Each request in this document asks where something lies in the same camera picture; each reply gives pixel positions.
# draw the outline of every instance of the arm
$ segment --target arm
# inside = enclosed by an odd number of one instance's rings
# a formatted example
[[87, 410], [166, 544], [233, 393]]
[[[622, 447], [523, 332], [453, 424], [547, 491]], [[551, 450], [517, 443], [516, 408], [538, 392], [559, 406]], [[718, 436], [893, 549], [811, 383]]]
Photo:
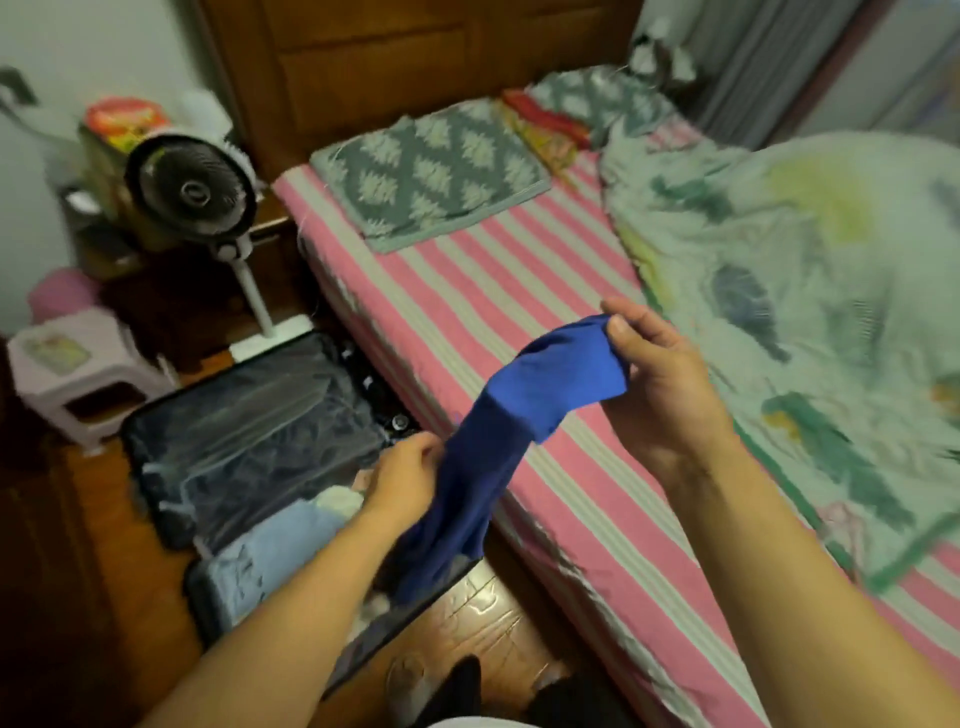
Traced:
[[380, 564], [433, 499], [442, 451], [428, 433], [388, 450], [360, 513], [206, 653], [143, 725], [307, 725]]
[[954, 725], [960, 697], [794, 516], [692, 345], [646, 306], [604, 308], [633, 370], [607, 416], [663, 486], [773, 724]]

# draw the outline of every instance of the pink plastic stool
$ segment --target pink plastic stool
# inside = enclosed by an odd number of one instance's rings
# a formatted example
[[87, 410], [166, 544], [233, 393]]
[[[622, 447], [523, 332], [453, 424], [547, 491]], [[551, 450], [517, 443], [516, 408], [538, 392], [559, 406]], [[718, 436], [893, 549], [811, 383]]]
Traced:
[[[77, 369], [59, 375], [27, 353], [29, 342], [62, 335], [80, 344], [90, 357]], [[84, 395], [126, 382], [147, 401], [176, 389], [176, 384], [151, 366], [136, 350], [130, 331], [103, 308], [88, 308], [38, 327], [18, 332], [7, 343], [13, 385], [21, 399], [43, 419], [80, 445], [88, 454], [116, 434], [133, 410], [103, 422], [86, 424], [66, 408]]]
[[77, 268], [58, 268], [27, 295], [34, 324], [69, 316], [97, 304], [100, 287]]

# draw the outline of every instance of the black suitcase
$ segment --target black suitcase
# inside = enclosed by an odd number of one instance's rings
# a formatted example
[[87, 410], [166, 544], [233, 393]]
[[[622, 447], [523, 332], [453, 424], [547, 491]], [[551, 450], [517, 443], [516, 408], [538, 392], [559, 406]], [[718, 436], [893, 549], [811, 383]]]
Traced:
[[[184, 594], [205, 646], [238, 620], [225, 608], [229, 595], [211, 578], [218, 557], [235, 552], [235, 542], [261, 523], [282, 518], [281, 511], [302, 508], [331, 485], [349, 485], [380, 451], [415, 431], [356, 346], [317, 331], [127, 418], [120, 437], [157, 535], [167, 548], [192, 545], [200, 554], [184, 576]], [[296, 548], [297, 565], [312, 556], [303, 552], [310, 548], [303, 539]], [[327, 693], [471, 567], [459, 559], [449, 578], [414, 604], [371, 622], [344, 649]]]

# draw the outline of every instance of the gray patterned pillow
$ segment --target gray patterned pillow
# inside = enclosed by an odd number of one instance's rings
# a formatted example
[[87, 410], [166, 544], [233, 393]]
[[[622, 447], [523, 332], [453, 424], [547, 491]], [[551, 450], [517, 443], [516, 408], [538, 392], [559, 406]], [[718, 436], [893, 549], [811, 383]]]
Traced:
[[310, 163], [377, 253], [466, 228], [550, 188], [547, 170], [488, 99], [404, 116]]
[[606, 143], [608, 130], [621, 116], [626, 135], [640, 136], [677, 113], [659, 91], [611, 65], [550, 73], [528, 86], [527, 93], [542, 109], [586, 124], [594, 149]]

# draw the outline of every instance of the open suitcase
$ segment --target open suitcase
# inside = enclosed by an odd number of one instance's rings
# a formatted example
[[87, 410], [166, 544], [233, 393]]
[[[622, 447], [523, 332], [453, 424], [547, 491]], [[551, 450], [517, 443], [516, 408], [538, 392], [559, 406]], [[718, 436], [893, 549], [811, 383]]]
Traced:
[[[350, 485], [380, 451], [416, 430], [355, 345], [317, 331], [127, 418], [121, 440], [157, 535], [167, 548], [193, 546], [200, 554], [184, 576], [184, 594], [205, 646], [332, 536], [314, 498]], [[326, 694], [471, 567], [466, 557], [457, 560], [413, 604], [364, 622]], [[389, 586], [386, 571], [378, 580]]]

